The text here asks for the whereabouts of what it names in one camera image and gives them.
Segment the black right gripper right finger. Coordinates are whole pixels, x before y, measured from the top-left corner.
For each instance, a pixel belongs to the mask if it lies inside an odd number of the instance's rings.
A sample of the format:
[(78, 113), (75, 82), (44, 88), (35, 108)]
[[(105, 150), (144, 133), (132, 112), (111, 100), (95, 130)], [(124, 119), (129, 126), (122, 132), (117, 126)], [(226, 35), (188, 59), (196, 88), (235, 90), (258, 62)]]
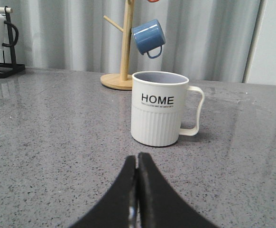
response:
[(169, 185), (149, 153), (138, 155), (138, 193), (143, 228), (215, 228)]

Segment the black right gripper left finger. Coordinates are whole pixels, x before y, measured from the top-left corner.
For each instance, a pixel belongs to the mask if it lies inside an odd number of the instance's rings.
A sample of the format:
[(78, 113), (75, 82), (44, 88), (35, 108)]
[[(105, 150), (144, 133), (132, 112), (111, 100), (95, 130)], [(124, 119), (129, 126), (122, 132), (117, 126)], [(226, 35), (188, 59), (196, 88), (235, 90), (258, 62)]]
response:
[(137, 211), (136, 157), (131, 155), (101, 200), (71, 227), (135, 228)]

